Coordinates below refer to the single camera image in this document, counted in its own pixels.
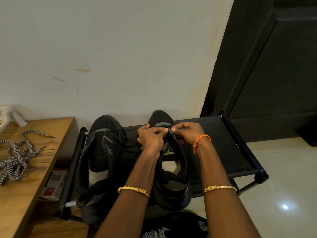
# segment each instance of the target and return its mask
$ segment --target shoe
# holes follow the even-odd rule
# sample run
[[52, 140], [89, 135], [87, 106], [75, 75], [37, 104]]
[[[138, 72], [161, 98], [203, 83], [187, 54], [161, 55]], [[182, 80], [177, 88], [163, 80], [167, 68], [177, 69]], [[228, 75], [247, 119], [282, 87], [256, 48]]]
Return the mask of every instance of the shoe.
[[[189, 186], [190, 168], [183, 151], [183, 147], [171, 130], [173, 119], [165, 112], [156, 110], [148, 122], [151, 127], [169, 128], [164, 137], [164, 147], [155, 168], [153, 194], [157, 204], [164, 210], [181, 210], [188, 206], [191, 200]], [[180, 169], [174, 171], [164, 170], [164, 163], [171, 162]]]
[[126, 135], [110, 115], [99, 117], [89, 130], [75, 174], [74, 195], [87, 224], [103, 221], [117, 199], [117, 166]]

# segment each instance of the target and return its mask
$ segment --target hand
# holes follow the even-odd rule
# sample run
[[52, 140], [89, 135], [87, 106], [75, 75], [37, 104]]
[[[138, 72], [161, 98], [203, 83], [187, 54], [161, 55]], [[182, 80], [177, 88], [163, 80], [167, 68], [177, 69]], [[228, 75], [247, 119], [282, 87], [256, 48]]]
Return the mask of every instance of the hand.
[[167, 134], [168, 128], [153, 127], [149, 124], [143, 125], [138, 129], [139, 137], [137, 141], [142, 144], [141, 150], [159, 152], [164, 146], [163, 137]]
[[178, 138], [184, 138], [184, 140], [193, 145], [199, 136], [204, 135], [205, 132], [199, 123], [182, 122], [172, 127], [173, 133]]

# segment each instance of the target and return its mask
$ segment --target shoe insole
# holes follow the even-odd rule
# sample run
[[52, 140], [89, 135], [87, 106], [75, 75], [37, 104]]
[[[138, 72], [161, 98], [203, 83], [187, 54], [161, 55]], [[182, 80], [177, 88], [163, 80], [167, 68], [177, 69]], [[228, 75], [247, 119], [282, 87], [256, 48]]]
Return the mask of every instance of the shoe insole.
[[104, 180], [105, 178], [107, 178], [108, 172], [109, 172], [109, 169], [102, 172], [92, 172], [91, 170], [89, 170], [88, 187], [90, 187], [91, 185], [95, 184], [96, 182], [100, 180]]
[[181, 171], [180, 161], [173, 160], [173, 161], [163, 161], [162, 162], [162, 169], [164, 171], [169, 171], [175, 175], [177, 175]]

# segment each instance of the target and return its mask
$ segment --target wooden table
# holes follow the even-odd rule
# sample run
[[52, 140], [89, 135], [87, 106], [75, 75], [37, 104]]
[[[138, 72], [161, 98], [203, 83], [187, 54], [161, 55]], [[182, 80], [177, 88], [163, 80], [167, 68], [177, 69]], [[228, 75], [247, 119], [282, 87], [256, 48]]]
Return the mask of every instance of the wooden table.
[[[11, 122], [0, 134], [0, 139], [14, 142], [22, 141], [21, 133], [27, 129], [42, 131], [55, 138], [48, 138], [35, 133], [26, 134], [34, 149], [46, 146], [42, 152], [29, 162], [26, 175], [19, 181], [9, 180], [0, 186], [0, 237], [18, 237], [34, 208], [50, 171], [57, 152], [64, 140], [73, 118], [29, 121], [24, 127]], [[0, 144], [0, 160], [8, 155], [9, 145]]]

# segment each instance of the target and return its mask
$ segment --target small box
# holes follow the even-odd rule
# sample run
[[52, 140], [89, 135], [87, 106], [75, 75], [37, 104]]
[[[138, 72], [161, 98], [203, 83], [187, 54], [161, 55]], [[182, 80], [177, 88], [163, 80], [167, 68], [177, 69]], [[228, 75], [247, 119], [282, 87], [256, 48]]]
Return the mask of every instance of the small box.
[[67, 171], [63, 169], [52, 170], [40, 194], [39, 200], [58, 201], [64, 186], [66, 174]]

